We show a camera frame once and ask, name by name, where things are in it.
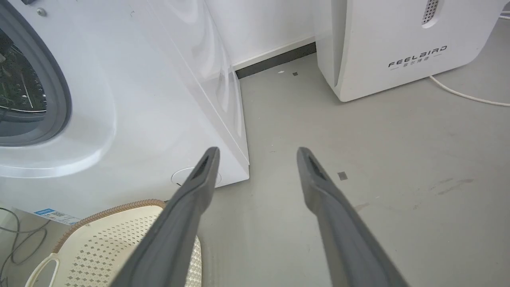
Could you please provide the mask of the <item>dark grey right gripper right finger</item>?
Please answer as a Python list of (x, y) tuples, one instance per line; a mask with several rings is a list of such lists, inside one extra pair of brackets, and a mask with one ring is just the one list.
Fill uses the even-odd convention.
[(408, 283), (307, 147), (297, 150), (304, 201), (317, 217), (334, 287), (407, 287)]

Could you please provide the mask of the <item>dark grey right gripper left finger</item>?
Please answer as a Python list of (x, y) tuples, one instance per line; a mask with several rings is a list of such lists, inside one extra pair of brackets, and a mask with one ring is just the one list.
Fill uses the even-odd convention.
[(113, 287), (184, 287), (201, 216), (210, 206), (220, 162), (210, 147), (168, 201), (111, 283)]

